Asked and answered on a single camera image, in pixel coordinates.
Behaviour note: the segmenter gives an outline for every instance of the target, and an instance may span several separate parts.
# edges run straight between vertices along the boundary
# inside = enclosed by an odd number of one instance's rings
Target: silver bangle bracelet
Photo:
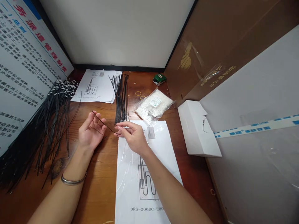
[[[66,180],[64,177],[63,177],[63,173],[61,175],[61,181],[66,184],[66,185],[77,185],[77,184],[80,184],[81,182],[83,182],[85,180],[87,176],[87,172],[85,174],[85,176],[81,179],[81,180],[78,180],[78,181],[70,181],[70,180]]]

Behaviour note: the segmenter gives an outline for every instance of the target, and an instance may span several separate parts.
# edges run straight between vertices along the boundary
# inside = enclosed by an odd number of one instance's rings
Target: paper stack
[[[110,78],[114,75],[120,76],[121,74],[122,71],[87,69],[71,101],[112,104],[115,99],[115,93]]]

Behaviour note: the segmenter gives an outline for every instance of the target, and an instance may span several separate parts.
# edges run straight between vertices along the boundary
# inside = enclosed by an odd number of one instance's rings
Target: blue and white tape
[[[283,118],[277,118],[270,121],[265,121],[256,124],[250,124],[240,128],[233,128],[221,132],[214,132],[215,138],[226,138],[232,136],[239,136],[250,133],[257,133],[262,131],[275,130],[280,128],[288,128],[299,126],[299,114]]]

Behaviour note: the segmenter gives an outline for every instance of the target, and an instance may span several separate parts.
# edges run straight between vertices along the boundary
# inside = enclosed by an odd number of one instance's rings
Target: forearm
[[[64,171],[66,180],[81,180],[88,168],[93,151],[78,147]],[[83,183],[66,185],[60,179],[34,212],[28,224],[71,223],[80,198]]]
[[[172,224],[212,223],[206,213],[166,169],[152,150],[142,156],[155,184],[163,208]]]

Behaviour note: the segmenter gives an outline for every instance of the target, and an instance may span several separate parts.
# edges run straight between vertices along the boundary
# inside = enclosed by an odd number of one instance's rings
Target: wooden table surface
[[[72,77],[80,80],[83,74],[83,70],[75,70]],[[151,94],[157,87],[152,81],[155,74],[130,72],[128,89],[130,120],[140,120],[137,114],[133,112],[133,105],[140,101],[140,96],[136,96],[135,92],[140,91],[141,96]],[[170,97],[167,83],[163,83],[159,90]],[[74,116],[78,105],[77,102],[71,103],[71,117]],[[78,144],[78,129],[91,110],[101,113],[102,117],[107,119],[106,124],[110,128],[114,126],[116,102],[114,104],[82,103],[70,126],[70,156]],[[214,187],[205,159],[187,154],[178,110],[172,106],[160,120],[165,120],[167,123],[184,187],[196,199],[213,223],[225,223],[217,197],[211,194],[211,189]],[[113,133],[107,129],[105,137],[97,147],[89,165],[73,223],[114,223],[117,148],[118,138],[114,137]],[[69,161],[65,143],[62,144],[57,158],[64,158],[64,167],[58,178],[53,181],[53,185],[60,179],[60,175]],[[44,174],[39,176],[36,176],[32,169],[28,178],[26,180],[23,178],[11,194],[6,194],[6,191],[3,190],[0,192],[0,223],[27,223],[35,209],[53,187],[50,180],[47,180],[44,189],[41,189],[49,170],[49,164],[46,165],[45,169]]]

